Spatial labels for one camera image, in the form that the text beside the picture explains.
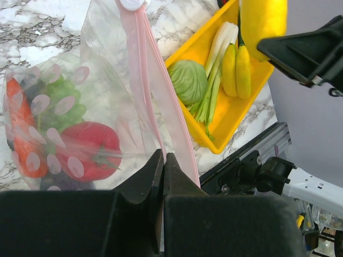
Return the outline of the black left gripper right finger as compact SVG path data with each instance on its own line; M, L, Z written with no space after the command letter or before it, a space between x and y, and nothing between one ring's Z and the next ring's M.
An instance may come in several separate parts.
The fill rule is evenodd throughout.
M165 256L305 256L290 205L278 196L210 196L167 154Z

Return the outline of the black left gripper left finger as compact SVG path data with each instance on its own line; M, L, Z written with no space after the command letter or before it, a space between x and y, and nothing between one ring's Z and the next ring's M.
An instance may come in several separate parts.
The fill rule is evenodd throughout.
M1 193L1 256L158 256L164 161L113 190Z

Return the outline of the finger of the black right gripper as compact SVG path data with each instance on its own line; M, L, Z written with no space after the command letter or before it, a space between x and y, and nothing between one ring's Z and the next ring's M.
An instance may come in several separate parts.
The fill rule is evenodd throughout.
M270 37L257 50L284 75L306 87L342 87L342 16L307 33Z

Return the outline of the yellow toy banana bunch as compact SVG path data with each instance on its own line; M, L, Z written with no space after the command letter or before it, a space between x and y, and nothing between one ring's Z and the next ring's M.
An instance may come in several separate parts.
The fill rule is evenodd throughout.
M230 97L247 99L251 96L250 56L245 45L236 50L230 44L222 61L222 81L224 92Z

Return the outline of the red toy tomato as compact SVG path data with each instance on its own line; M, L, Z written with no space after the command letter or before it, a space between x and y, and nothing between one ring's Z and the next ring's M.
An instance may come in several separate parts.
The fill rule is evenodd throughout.
M61 133L64 146L57 146L55 155L62 170L80 182L104 180L120 169L120 141L109 126L81 122Z

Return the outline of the clear zip top bag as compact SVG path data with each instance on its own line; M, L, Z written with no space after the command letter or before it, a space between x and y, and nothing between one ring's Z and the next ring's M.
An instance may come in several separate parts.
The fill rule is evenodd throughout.
M62 75L81 93L84 122L111 127L120 141L120 169L107 179L92 181L95 190L121 184L156 150L162 151L163 160L173 153L181 170L199 184L190 134L146 14L149 5L149 1L91 1L77 54L65 52L29 68L6 71L4 126L17 169L6 82L14 78L20 84L35 120L36 128L29 128L29 134L43 145L48 173L58 174L63 171L55 155L56 147L64 146L61 133L55 128L39 132L36 118L50 102L40 88ZM30 190L40 191L42 177L19 174Z

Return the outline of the green toy cabbage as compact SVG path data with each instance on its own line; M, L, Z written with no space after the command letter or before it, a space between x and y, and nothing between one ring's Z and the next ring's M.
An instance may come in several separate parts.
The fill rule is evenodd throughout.
M200 102L207 91L208 81L204 67L192 60L180 60L167 68L177 97L184 105Z

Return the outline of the orange toy carrot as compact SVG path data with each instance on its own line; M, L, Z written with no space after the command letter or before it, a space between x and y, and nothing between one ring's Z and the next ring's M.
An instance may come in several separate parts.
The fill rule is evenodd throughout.
M29 128L36 128L35 120L26 95L16 79L6 82L6 96L14 133L14 151L18 155L18 170L26 177L41 178L48 173L43 145L29 134Z

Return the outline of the green toy grapes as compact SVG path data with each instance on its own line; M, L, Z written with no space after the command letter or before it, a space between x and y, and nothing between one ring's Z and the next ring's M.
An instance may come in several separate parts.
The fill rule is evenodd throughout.
M50 128L61 133L66 128L84 121L85 105L80 103L81 93L69 79L62 75L49 84L43 84L40 93L49 97L49 104L38 114L39 132L46 134Z

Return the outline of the purple toy eggplant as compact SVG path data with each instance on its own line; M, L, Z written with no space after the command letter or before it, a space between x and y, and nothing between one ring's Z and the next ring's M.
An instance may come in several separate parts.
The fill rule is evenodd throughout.
M60 190L94 190L93 182L80 182L70 178L65 172L61 171L58 174L49 172L46 176L42 177L40 184L40 191L47 191L49 188Z

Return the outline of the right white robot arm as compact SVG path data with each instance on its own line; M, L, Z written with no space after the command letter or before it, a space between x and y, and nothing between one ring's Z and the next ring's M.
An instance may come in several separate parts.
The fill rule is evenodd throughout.
M284 98L285 121L268 128L265 136L286 134L321 173L331 173L331 157L342 157L342 16L307 33L268 36L255 50L284 74L278 83ZM298 88L290 84L299 83ZM300 199L342 215L342 188L276 156L255 171L260 192Z

